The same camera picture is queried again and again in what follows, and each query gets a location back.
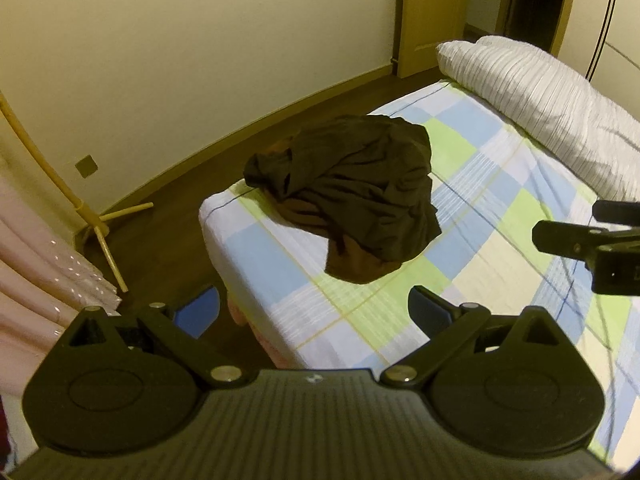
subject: dark doorway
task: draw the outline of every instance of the dark doorway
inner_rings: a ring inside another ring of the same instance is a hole
[[[563,0],[511,0],[505,36],[549,52]]]

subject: striped pillow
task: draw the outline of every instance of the striped pillow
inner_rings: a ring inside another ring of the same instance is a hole
[[[640,201],[640,123],[538,47],[485,36],[438,46],[440,71],[489,101],[607,200]]]

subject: triangular cutout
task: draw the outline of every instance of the triangular cutout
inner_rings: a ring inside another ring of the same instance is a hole
[[[533,323],[529,325],[527,336],[524,338],[527,343],[537,343],[539,345],[555,346],[558,344],[558,339],[551,332],[549,326],[540,318],[536,318]]]
[[[107,341],[95,319],[85,319],[71,338],[69,346],[95,345]]]

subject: mattress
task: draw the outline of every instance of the mattress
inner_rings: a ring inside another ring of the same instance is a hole
[[[200,222],[210,259],[242,314],[300,367],[365,367],[378,375],[428,341],[408,316],[414,285],[494,314],[544,306],[606,393],[591,449],[630,467],[640,453],[640,302],[594,295],[584,264],[542,254],[531,241],[541,219],[601,225],[591,217],[594,192],[453,82],[373,113],[428,131],[442,235],[375,282],[341,282],[323,271],[327,240],[287,224],[260,190],[240,181],[204,201]]]

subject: pink curtain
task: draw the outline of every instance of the pink curtain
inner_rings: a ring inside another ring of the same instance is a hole
[[[0,392],[21,396],[78,310],[116,315],[116,288],[0,177]]]

